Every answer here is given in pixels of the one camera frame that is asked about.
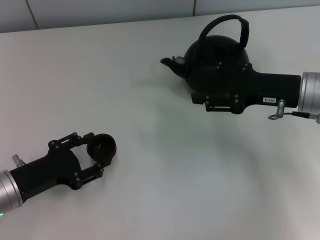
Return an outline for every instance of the white table surface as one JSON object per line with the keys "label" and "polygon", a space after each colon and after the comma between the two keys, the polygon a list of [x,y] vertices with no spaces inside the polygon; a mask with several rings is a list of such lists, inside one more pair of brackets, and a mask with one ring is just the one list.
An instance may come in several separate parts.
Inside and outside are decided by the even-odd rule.
{"label": "white table surface", "polygon": [[[255,70],[320,72],[320,7],[239,15]],[[319,240],[320,126],[268,120],[268,106],[208,113],[160,64],[219,16],[0,34],[0,169],[72,132],[118,147],[102,178],[6,213],[1,239]],[[238,40],[240,29],[211,34]],[[85,148],[75,153],[89,165]]]}

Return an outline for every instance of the teapot handle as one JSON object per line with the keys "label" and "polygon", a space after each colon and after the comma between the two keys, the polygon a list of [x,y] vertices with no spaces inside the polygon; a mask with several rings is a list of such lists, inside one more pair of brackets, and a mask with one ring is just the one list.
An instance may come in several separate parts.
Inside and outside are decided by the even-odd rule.
{"label": "teapot handle", "polygon": [[248,39],[249,39],[249,22],[238,15],[230,14],[230,15],[218,17],[217,19],[210,22],[203,29],[203,31],[201,32],[201,34],[199,36],[196,56],[199,56],[199,54],[201,52],[201,47],[203,46],[203,44],[206,40],[207,34],[218,24],[225,22],[225,21],[228,21],[228,20],[233,20],[233,19],[239,20],[241,23],[241,36],[240,36],[240,42],[239,42],[238,47],[240,50],[244,49],[247,46]]}

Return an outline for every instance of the silver cylindrical joint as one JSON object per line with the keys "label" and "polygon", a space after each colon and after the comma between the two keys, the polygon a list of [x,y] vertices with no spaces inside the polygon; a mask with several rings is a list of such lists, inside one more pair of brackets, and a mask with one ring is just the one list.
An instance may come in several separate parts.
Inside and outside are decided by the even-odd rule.
{"label": "silver cylindrical joint", "polygon": [[22,203],[20,191],[10,172],[0,171],[0,214],[20,207]]}
{"label": "silver cylindrical joint", "polygon": [[303,73],[298,111],[320,114],[320,72]]}

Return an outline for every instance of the label sticker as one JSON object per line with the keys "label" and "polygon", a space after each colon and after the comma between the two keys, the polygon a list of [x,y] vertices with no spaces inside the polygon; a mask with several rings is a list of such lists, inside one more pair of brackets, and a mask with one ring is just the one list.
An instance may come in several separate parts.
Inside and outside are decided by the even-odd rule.
{"label": "label sticker", "polygon": [[269,103],[269,104],[276,104],[277,103],[277,99],[272,98],[272,97],[264,97],[262,101],[264,103]]}

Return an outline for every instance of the teapot spout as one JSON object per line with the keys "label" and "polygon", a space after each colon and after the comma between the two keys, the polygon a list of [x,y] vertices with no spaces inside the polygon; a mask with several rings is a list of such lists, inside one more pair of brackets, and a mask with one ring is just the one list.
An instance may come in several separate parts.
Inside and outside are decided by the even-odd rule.
{"label": "teapot spout", "polygon": [[172,72],[185,79],[188,76],[186,61],[182,56],[173,56],[172,59],[166,57],[161,59],[160,63],[168,66]]}

